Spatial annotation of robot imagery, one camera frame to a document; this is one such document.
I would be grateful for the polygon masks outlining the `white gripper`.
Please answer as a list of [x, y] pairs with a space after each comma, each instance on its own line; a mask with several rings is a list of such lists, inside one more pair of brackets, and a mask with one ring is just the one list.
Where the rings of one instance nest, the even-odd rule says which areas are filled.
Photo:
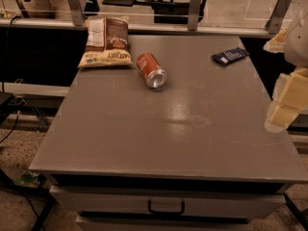
[[308, 108], [308, 11], [301, 10], [288, 30], [281, 30], [263, 49], [273, 54], [284, 52], [288, 63], [300, 66], [289, 75], [281, 73], [274, 86], [264, 126], [280, 133]]

